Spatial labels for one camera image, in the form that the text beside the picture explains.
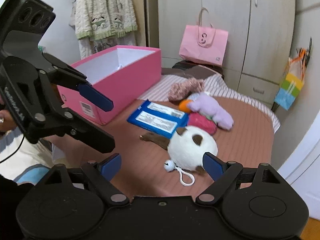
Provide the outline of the person's left hand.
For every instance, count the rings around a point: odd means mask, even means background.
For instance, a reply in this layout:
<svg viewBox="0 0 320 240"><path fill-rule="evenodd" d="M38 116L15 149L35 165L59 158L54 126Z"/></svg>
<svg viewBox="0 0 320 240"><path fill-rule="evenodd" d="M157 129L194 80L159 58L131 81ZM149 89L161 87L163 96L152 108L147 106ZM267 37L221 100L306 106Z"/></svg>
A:
<svg viewBox="0 0 320 240"><path fill-rule="evenodd" d="M8 132L11 130L14 130L17 125L12 118L10 112L5 109L5 103L2 98L0 98L1 101L1 110L0 110L0 117L1 117L1 123L0 123L0 132Z"/></svg>

